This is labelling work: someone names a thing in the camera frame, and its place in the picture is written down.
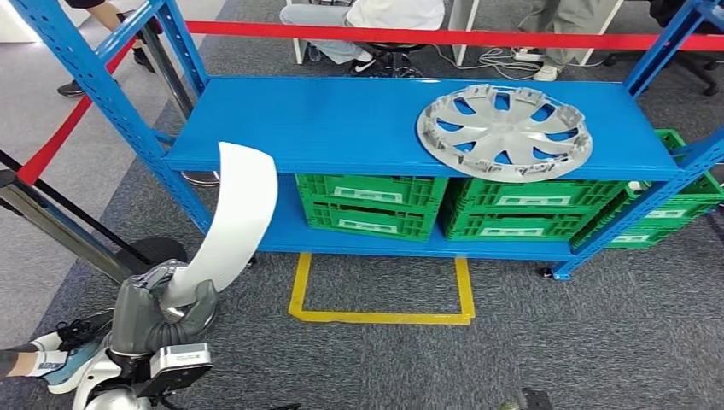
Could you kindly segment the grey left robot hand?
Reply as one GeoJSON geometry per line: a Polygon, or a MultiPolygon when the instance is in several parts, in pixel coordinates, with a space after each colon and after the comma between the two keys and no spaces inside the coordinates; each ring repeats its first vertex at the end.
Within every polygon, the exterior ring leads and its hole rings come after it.
{"type": "Polygon", "coordinates": [[[195,287],[193,304],[179,319],[169,320],[160,303],[160,297],[181,266],[180,261],[171,259],[122,283],[112,320],[110,349],[114,353],[154,354],[163,347],[201,340],[219,303],[219,293],[211,279],[195,287]]]}

